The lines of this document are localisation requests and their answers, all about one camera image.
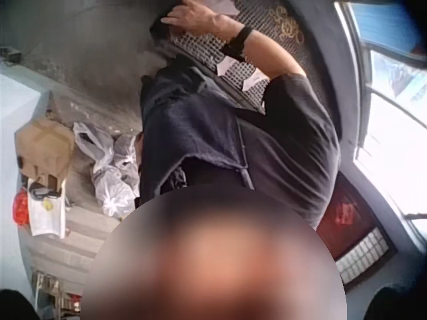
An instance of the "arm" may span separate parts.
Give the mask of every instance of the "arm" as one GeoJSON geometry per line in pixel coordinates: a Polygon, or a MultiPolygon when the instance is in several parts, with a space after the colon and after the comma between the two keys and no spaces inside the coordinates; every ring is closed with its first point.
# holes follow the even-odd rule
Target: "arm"
{"type": "MultiPolygon", "coordinates": [[[[244,25],[225,15],[218,15],[209,8],[192,0],[173,8],[163,23],[182,27],[194,35],[211,33],[229,42],[238,35],[244,25]]],[[[246,39],[246,57],[270,79],[296,73],[306,75],[296,60],[278,43],[258,31],[246,39]]]]}

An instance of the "blurred circle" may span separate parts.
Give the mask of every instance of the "blurred circle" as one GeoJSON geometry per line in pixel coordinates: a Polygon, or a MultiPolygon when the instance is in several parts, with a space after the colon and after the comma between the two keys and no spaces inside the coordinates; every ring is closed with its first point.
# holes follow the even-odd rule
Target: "blurred circle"
{"type": "Polygon", "coordinates": [[[260,192],[187,187],[109,236],[83,292],[85,319],[345,319],[334,260],[296,213],[260,192]]]}

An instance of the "watch strap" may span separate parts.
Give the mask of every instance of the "watch strap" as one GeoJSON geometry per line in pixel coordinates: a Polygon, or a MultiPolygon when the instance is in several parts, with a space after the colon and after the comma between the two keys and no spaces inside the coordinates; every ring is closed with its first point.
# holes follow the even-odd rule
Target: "watch strap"
{"type": "Polygon", "coordinates": [[[239,62],[244,62],[245,56],[243,54],[243,50],[245,49],[245,41],[251,34],[252,30],[253,29],[251,27],[245,26],[236,37],[221,48],[221,52],[239,62]]]}

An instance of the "white paper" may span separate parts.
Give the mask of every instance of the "white paper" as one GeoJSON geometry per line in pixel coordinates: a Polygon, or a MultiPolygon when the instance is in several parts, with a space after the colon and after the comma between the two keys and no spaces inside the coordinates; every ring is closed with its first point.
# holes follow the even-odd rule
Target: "white paper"
{"type": "Polygon", "coordinates": [[[238,62],[236,59],[226,56],[223,61],[216,65],[216,74],[220,77],[226,75],[228,69],[236,62],[238,62]]]}
{"type": "Polygon", "coordinates": [[[256,85],[258,82],[269,79],[266,75],[264,75],[261,70],[258,68],[255,70],[252,75],[247,78],[245,81],[243,81],[243,88],[242,91],[248,91],[251,89],[254,85],[256,85]]]}
{"type": "Polygon", "coordinates": [[[240,13],[232,0],[199,0],[199,2],[222,15],[238,15],[240,13]]]}
{"type": "MultiPolygon", "coordinates": [[[[28,189],[33,182],[34,180],[28,179],[28,189]]],[[[42,201],[34,200],[27,192],[29,224],[33,236],[54,234],[61,239],[65,238],[65,180],[61,188],[62,194],[59,198],[45,198],[52,204],[50,210],[46,210],[42,201]]]]}

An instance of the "white bag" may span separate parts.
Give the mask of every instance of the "white bag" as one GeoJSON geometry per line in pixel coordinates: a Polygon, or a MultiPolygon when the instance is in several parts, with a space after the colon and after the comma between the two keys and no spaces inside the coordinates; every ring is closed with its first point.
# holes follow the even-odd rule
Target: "white bag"
{"type": "Polygon", "coordinates": [[[136,163],[135,136],[121,135],[114,143],[113,164],[120,169],[121,179],[133,191],[135,198],[139,197],[139,175],[136,163]]]}
{"type": "Polygon", "coordinates": [[[108,165],[93,176],[95,197],[105,215],[124,218],[135,210],[132,188],[121,180],[118,168],[108,165]]]}
{"type": "Polygon", "coordinates": [[[74,123],[73,131],[80,150],[95,160],[94,173],[111,163],[114,140],[110,134],[94,125],[79,122],[74,123]]]}

